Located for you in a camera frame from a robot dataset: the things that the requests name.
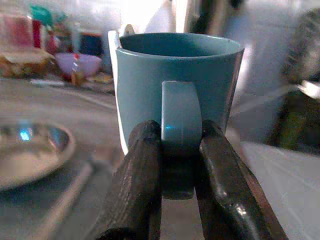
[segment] plate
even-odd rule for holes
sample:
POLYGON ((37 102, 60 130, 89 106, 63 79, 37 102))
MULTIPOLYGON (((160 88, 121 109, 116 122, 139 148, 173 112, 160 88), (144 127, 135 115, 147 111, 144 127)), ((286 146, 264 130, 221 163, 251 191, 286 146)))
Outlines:
POLYGON ((61 126, 0 124, 0 191, 49 175, 71 158, 75 148, 75 138, 61 126))

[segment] blue mug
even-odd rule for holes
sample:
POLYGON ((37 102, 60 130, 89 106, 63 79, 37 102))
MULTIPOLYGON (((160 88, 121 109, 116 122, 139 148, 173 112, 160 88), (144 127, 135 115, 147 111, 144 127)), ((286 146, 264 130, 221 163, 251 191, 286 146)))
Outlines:
POLYGON ((121 146, 139 123, 161 124, 164 153, 199 151, 202 121, 225 131, 244 48, 233 40, 192 33, 109 31, 121 146))

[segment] table surface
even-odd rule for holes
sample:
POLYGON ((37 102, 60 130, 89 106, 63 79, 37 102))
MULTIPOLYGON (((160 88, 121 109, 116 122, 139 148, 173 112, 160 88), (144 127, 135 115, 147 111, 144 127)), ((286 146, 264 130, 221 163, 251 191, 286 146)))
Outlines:
MULTIPOLYGON (((54 200, 55 193, 64 189, 63 183, 68 185, 95 150, 103 149, 106 156, 109 151, 114 152, 115 168, 123 160, 114 96, 0 80, 0 111, 0 123, 29 119, 61 124, 72 131, 79 146, 75 158, 61 171, 34 184, 0 193, 0 203, 5 203, 0 204, 0 239, 24 239, 24 231, 34 227, 40 213, 26 206, 43 208, 48 199, 54 200), (57 176, 68 177, 55 184, 57 176), (43 189, 46 194, 41 195, 39 191, 43 189)), ((320 158, 250 142, 241 145, 244 161, 256 175, 288 238, 318 240, 320 158)), ((98 216, 110 178, 110 173, 100 171, 90 179, 57 229, 55 239, 83 239, 98 216)), ((163 201, 161 239, 203 239, 195 197, 163 201)))

